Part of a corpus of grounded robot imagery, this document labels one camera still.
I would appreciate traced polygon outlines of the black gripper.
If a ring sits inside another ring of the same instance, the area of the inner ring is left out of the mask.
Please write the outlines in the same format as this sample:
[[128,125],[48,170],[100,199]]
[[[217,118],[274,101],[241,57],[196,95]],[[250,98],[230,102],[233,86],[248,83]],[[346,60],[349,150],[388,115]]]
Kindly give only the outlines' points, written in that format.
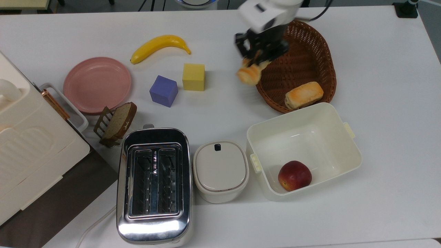
[[287,28],[276,26],[262,33],[254,33],[251,29],[246,33],[236,33],[236,47],[243,57],[241,68],[268,64],[287,53],[289,43],[284,39]]

